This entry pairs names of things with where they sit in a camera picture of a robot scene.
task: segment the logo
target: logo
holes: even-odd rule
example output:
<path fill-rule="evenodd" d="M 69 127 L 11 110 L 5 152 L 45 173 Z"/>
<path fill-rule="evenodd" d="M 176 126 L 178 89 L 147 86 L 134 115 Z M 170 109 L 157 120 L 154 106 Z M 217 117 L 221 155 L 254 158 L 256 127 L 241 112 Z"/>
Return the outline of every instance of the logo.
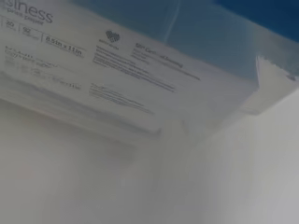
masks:
<path fill-rule="evenodd" d="M 0 0 L 0 7 L 29 21 L 53 22 L 53 15 L 21 0 Z"/>
<path fill-rule="evenodd" d="M 121 39 L 119 34 L 113 33 L 112 31 L 106 31 L 106 35 L 111 43 L 117 42 Z"/>

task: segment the white wall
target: white wall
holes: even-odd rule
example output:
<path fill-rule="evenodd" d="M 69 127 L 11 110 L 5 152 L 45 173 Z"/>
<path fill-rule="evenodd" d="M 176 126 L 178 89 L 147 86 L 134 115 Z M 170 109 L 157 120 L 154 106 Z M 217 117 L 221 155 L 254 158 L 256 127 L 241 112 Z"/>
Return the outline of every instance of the white wall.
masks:
<path fill-rule="evenodd" d="M 199 146 L 173 123 L 142 148 L 1 102 L 0 222 L 299 223 L 298 101 Z"/>
<path fill-rule="evenodd" d="M 152 151 L 0 102 L 0 222 L 143 223 Z"/>
<path fill-rule="evenodd" d="M 299 92 L 194 147 L 164 133 L 153 224 L 299 223 Z"/>

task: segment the packaging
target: packaging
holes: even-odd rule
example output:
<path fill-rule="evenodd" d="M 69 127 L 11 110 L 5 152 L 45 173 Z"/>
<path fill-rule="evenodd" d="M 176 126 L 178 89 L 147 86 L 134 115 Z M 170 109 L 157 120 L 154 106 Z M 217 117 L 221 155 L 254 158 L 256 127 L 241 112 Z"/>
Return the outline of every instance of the packaging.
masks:
<path fill-rule="evenodd" d="M 2 0 L 0 97 L 123 140 L 170 119 L 215 126 L 257 89 L 246 21 L 210 1 L 199 18 L 194 1 L 123 2 Z"/>

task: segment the blue surface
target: blue surface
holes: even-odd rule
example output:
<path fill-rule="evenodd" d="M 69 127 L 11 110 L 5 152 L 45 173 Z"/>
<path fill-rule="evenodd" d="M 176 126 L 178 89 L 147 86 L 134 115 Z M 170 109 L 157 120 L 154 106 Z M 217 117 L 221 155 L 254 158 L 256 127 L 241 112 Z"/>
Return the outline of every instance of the blue surface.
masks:
<path fill-rule="evenodd" d="M 218 0 L 218 3 L 280 35 L 299 41 L 298 0 Z"/>
<path fill-rule="evenodd" d="M 229 73 L 257 81 L 246 21 L 212 0 L 73 0 Z"/>

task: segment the heart logo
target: heart logo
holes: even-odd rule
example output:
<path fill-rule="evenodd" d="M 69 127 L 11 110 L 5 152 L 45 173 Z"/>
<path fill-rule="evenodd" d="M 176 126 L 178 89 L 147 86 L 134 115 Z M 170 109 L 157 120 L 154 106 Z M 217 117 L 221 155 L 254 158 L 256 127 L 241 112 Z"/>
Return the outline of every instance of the heart logo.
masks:
<path fill-rule="evenodd" d="M 119 34 L 113 33 L 112 31 L 106 31 L 106 35 L 111 43 L 117 42 L 121 39 Z"/>

